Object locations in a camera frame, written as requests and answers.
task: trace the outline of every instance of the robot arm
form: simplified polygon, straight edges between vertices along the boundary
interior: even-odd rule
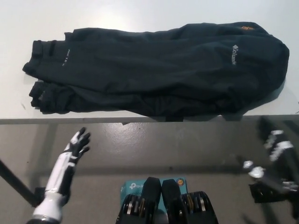
[[[89,150],[90,133],[83,135],[85,128],[78,131],[60,154],[45,189],[45,198],[35,209],[27,224],[59,224],[62,221],[62,207],[68,202],[71,182],[76,165]]]

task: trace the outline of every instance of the gray floor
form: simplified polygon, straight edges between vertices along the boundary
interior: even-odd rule
[[[234,155],[268,160],[255,122],[88,124],[91,151],[80,161],[63,224],[114,224],[120,187],[148,176],[184,176],[205,191],[220,224],[293,223],[288,203],[254,204]],[[44,186],[56,158],[82,125],[0,126],[0,158],[31,188]],[[298,145],[298,137],[290,133]],[[22,224],[33,209],[0,179],[1,223]]]

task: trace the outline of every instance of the black jacket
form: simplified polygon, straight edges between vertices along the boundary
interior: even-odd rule
[[[252,22],[159,32],[85,28],[34,41],[23,70],[43,80],[42,112],[128,110],[146,116],[236,112],[284,81],[288,48]]]

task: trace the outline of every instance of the white table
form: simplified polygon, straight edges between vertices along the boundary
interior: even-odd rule
[[[187,23],[254,21],[290,49],[287,79],[277,99],[244,117],[295,115],[299,111],[298,0],[2,0],[0,8],[0,124],[143,122],[127,111],[43,115],[28,96],[35,79],[25,75],[34,40],[64,40],[64,32],[101,27],[133,32]]]

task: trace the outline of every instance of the blue box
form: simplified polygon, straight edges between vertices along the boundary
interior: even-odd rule
[[[179,188],[181,190],[181,194],[187,193],[187,185],[186,185],[186,179],[184,177],[170,177],[170,178],[163,178],[160,179],[160,182],[162,184],[163,181],[173,179],[175,180]],[[146,180],[132,180],[132,181],[126,181],[124,185],[121,187],[121,206],[123,203],[123,200],[126,198],[127,195],[133,194],[140,196],[142,189],[143,189],[143,184]],[[156,215],[156,223],[157,224],[164,224],[168,223],[168,217],[167,217],[167,212],[166,208],[163,203],[163,198],[162,196],[160,197],[160,203],[158,206],[158,212]]]

